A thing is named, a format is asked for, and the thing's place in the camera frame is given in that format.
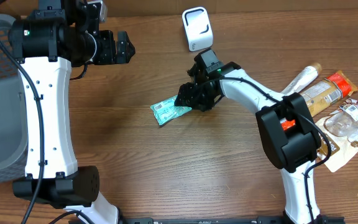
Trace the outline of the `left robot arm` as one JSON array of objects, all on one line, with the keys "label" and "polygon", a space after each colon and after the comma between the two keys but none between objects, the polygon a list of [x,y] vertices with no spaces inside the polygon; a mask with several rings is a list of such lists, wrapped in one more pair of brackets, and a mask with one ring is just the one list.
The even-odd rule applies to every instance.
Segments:
[{"label": "left robot arm", "polygon": [[14,195],[64,209],[85,223],[124,222],[99,190],[98,169],[78,165],[70,134],[72,69],[124,64],[135,54],[126,32],[99,29],[106,15],[102,1],[40,1],[9,31],[12,56],[21,66],[28,132],[25,175],[13,182]]}]

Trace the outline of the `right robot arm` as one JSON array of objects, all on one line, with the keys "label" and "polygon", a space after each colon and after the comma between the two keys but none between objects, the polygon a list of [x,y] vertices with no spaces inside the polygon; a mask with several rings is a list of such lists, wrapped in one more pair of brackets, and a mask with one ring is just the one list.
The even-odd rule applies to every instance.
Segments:
[{"label": "right robot arm", "polygon": [[238,64],[222,63],[212,49],[194,61],[187,71],[193,80],[180,87],[175,105],[208,111],[226,97],[255,114],[264,153],[282,175],[287,223],[317,223],[313,171],[321,138],[304,98],[263,86]]}]

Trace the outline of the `white green tube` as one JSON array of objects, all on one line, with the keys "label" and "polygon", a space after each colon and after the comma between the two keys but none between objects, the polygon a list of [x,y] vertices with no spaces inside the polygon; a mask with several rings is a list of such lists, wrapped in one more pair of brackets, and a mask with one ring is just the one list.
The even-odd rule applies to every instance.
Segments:
[{"label": "white green tube", "polygon": [[322,71],[322,66],[319,63],[312,63],[305,67],[291,82],[281,91],[283,95],[291,95],[292,93],[299,93],[314,81]]}]

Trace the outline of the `white brown bread bag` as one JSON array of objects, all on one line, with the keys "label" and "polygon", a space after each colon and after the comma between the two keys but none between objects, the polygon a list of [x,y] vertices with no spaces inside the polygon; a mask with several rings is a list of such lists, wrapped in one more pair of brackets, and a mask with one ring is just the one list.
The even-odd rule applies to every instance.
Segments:
[{"label": "white brown bread bag", "polygon": [[336,172],[358,153],[358,101],[348,98],[339,108],[321,118],[316,125],[324,132],[331,146],[325,166]]}]

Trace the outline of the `teal toilet tissue pack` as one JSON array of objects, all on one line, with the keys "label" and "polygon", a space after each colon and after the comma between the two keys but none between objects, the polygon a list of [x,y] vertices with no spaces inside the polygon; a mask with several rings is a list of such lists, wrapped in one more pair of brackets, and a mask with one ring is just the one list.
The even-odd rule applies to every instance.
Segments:
[{"label": "teal toilet tissue pack", "polygon": [[175,95],[150,106],[150,109],[153,111],[154,117],[157,120],[159,126],[163,126],[165,123],[192,110],[192,108],[187,106],[175,106],[176,99],[177,96]]}]

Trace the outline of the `orange pasta package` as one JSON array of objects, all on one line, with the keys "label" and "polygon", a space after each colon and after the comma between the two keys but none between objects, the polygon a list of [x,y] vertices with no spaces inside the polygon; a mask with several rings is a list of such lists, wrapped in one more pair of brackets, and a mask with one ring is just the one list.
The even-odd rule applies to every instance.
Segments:
[{"label": "orange pasta package", "polygon": [[299,94],[306,101],[311,116],[315,116],[338,100],[351,95],[357,90],[358,88],[355,84],[341,70],[338,70],[317,84],[301,90]]}]

